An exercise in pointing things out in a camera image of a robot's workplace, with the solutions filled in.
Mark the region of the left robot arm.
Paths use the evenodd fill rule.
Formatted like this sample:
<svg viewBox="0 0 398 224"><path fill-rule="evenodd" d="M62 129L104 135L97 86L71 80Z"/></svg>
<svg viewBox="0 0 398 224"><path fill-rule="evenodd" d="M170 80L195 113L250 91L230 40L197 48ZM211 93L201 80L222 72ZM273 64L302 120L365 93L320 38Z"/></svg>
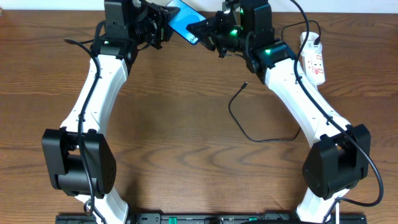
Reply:
<svg viewBox="0 0 398 224"><path fill-rule="evenodd" d="M42 136L50 183L83 203L84 214L76 218L80 223L127 222L129 206L114 186L116 160L106 141L109 117L138 53L170 40L169 24L180 8L105 1L104 12L93 39L70 40L89 55L88 76L61 126Z"/></svg>

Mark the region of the blue Samsung Galaxy smartphone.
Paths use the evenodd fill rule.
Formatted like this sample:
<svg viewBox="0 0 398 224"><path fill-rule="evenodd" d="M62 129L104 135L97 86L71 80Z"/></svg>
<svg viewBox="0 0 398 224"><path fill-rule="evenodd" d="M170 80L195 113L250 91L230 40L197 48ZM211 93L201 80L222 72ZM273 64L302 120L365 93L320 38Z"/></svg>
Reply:
<svg viewBox="0 0 398 224"><path fill-rule="evenodd" d="M167 7L177 7L180 11L169 22L169 26L188 43L196 45L199 40L187 30L189 24L204 21L206 18L181 0L171 0Z"/></svg>

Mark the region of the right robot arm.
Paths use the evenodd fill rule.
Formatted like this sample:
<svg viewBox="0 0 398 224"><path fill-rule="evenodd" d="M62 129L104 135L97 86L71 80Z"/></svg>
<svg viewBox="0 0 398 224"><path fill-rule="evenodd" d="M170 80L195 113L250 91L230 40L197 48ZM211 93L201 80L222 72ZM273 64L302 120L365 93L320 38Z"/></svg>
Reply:
<svg viewBox="0 0 398 224"><path fill-rule="evenodd" d="M304 133L310 151L302 166L307 185L291 223L364 223L342 215L346 194L368 176L371 135L353 126L317 90L296 54L275 37L268 1L226 1L224 10L187 26L208 50L220 57L240 52L247 68L273 91Z"/></svg>

